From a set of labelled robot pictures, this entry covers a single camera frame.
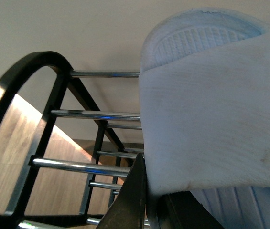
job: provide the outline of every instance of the metal rod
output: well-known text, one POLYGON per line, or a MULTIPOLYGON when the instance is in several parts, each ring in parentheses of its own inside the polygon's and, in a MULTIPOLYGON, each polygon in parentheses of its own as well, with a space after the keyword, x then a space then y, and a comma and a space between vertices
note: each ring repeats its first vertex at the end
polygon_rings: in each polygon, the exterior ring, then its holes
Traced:
POLYGON ((102 111, 77 111, 77 110, 53 110, 51 114, 55 117, 85 118, 94 120, 115 121, 140 121, 138 113, 117 113, 102 111))
POLYGON ((139 71, 115 71, 115 72, 105 72, 105 71, 71 71, 70 75, 73 78, 138 78, 139 71))
POLYGON ((53 225, 43 224, 43 223, 38 223, 38 222, 33 222, 33 221, 27 221, 27 220, 21 222, 17 226, 17 229, 27 229, 27 228, 32 228, 32 229, 65 229, 65 228, 58 227, 58 226, 53 226, 53 225))
POLYGON ((103 166, 44 158, 35 158, 33 159, 32 164, 36 167, 55 168, 73 172, 91 173, 114 177, 126 177, 130 171, 130 168, 127 167, 103 166))
POLYGON ((130 158, 130 159, 136 159, 136 156, 137 156, 137 154, 135 153, 124 153, 124 152, 98 151, 97 153, 103 156, 115 156, 115 157, 123 157, 123 158, 130 158))
POLYGON ((144 153, 144 149, 137 149, 137 148, 124 148, 124 151, 126 151, 126 152, 144 153))
MULTIPOLYGON (((91 225, 98 225, 99 223, 100 223, 100 219, 98 219, 98 218, 93 218, 93 217, 88 217, 88 219, 87 219, 87 224, 91 224, 91 225)), ((147 228, 146 227, 144 227, 145 229, 148 229, 148 228, 150 228, 150 224, 148 223, 148 222, 144 222, 144 225, 145 226, 147 226, 147 228)))
POLYGON ((101 187, 101 188, 112 189, 112 190, 120 190, 122 187, 122 185, 109 184, 109 183, 103 183, 103 182, 90 182, 89 185, 92 187, 101 187))
POLYGON ((142 130, 142 127, 141 126, 134 126, 134 125, 114 125, 114 124, 107 124, 107 128, 142 130))
POLYGON ((87 223, 91 225, 98 225, 101 220, 98 218, 88 217, 87 223))

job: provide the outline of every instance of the white slipper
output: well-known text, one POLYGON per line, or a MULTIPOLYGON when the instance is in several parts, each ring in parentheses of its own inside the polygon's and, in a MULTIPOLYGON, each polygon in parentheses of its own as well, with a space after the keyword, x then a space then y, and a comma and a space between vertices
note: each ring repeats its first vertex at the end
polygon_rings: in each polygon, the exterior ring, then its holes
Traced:
POLYGON ((143 45, 139 83, 150 197, 270 187, 270 25, 225 9, 172 16, 143 45))

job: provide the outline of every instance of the wooden surface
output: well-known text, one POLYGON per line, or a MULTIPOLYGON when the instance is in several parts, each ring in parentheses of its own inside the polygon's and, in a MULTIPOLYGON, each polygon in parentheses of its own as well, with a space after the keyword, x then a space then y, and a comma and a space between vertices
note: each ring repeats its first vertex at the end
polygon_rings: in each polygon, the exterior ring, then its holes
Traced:
MULTIPOLYGON (((17 96, 1 124, 0 213, 6 209, 40 117, 40 113, 17 96)), ((82 141, 81 146, 92 148, 91 142, 85 145, 82 141)), ((87 151, 57 127, 53 130, 45 157, 77 162, 90 162, 91 159, 87 151)), ((107 162, 113 163, 114 160, 109 157, 107 162)), ((111 183, 112 177, 97 176, 97 180, 111 183)), ((86 174, 83 173, 41 168, 25 214, 78 214, 85 182, 86 174)), ((90 214, 104 214, 107 211, 109 193, 109 190, 94 188, 90 214)))

